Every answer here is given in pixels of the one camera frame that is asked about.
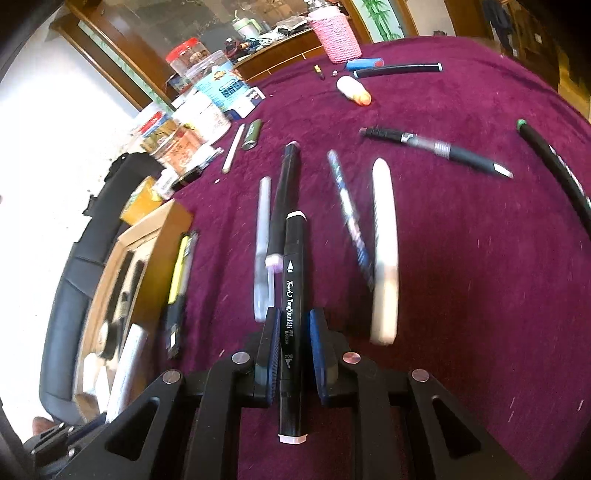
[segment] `maroon velvet fabric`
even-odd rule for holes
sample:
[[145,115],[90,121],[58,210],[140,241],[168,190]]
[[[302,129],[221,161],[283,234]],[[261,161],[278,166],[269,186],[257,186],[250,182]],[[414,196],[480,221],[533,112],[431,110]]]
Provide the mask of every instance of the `maroon velvet fabric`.
[[[386,64],[441,62],[443,73],[364,79],[360,107],[335,87],[325,57],[259,83],[267,95],[259,144],[222,160],[176,198],[202,232],[187,303],[184,372],[231,355],[260,328],[252,307],[258,183],[273,195],[283,147],[301,145],[300,209],[309,219],[313,294],[348,331],[371,318],[355,251],[326,160],[339,152],[373,255],[371,168],[392,172],[400,242],[398,337],[389,347],[352,336],[382,367],[432,372],[535,479],[549,479],[591,415],[591,242],[558,183],[517,134],[525,118],[591,190],[590,125],[542,80],[467,38],[423,37],[363,48]],[[321,81],[313,71],[319,64]],[[240,122],[219,143],[228,148]],[[425,151],[362,139],[360,127],[417,132],[494,159],[515,180]],[[277,405],[243,414],[240,479],[350,478],[349,416],[311,396],[308,441],[277,440]]]

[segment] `metal screw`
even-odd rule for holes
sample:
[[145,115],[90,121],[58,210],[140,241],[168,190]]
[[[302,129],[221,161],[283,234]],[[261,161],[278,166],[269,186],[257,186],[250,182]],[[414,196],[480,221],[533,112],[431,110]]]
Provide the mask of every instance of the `metal screw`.
[[417,368],[416,370],[413,370],[413,378],[417,382],[426,382],[429,380],[429,372],[423,370],[422,368]]
[[343,355],[343,362],[345,362],[346,364],[358,364],[361,361],[361,355],[359,355],[357,352],[347,352],[346,354]]
[[246,352],[236,352],[234,355],[232,355],[232,362],[234,362],[235,364],[238,364],[238,365],[245,364],[250,359],[251,359],[251,356],[248,355],[248,353],[246,353]]
[[162,380],[169,385],[178,382],[180,379],[181,372],[178,370],[166,370],[166,372],[162,374]]

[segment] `orange cap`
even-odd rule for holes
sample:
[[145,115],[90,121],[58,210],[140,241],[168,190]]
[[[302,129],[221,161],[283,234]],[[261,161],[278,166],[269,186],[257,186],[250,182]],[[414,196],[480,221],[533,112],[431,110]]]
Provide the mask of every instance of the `orange cap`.
[[371,95],[365,90],[353,95],[353,101],[357,103],[357,105],[368,106],[371,103]]

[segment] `glue bottle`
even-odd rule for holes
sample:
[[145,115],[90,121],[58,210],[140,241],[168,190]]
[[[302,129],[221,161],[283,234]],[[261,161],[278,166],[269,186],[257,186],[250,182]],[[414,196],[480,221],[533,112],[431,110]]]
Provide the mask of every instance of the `glue bottle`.
[[361,84],[353,77],[341,77],[336,82],[336,87],[349,100],[353,100],[357,105],[367,106],[371,103],[371,95]]

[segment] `open box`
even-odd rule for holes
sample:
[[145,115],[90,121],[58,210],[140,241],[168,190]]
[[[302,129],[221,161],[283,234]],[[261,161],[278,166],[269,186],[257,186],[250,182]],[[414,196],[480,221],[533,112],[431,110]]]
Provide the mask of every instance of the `open box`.
[[[141,219],[117,239],[97,286],[80,339],[73,382],[74,400],[88,397],[88,395],[84,395],[84,391],[88,391],[90,383],[96,383],[99,371],[103,366],[106,367],[109,387],[112,386],[121,349],[125,344],[129,328],[134,323],[148,333],[148,342],[141,357],[141,367],[134,372],[134,388],[128,401],[133,400],[146,387],[147,382],[151,381],[149,378],[152,360],[151,344],[158,330],[161,313],[167,304],[181,236],[189,230],[192,219],[192,215],[181,204],[171,200]],[[117,282],[119,272],[129,252],[132,253],[131,263],[122,283],[121,279]],[[134,276],[134,265],[138,261],[144,262],[145,266],[139,277],[134,298],[129,299],[131,304],[124,325],[122,325],[121,344],[111,359],[95,359],[91,356],[93,361],[87,361],[85,367],[85,358],[100,350],[99,332],[104,321],[107,320],[109,301],[112,296],[119,297],[123,291],[129,291]],[[122,287],[115,291],[117,283]],[[121,304],[118,302],[111,321],[122,314],[121,308]]]

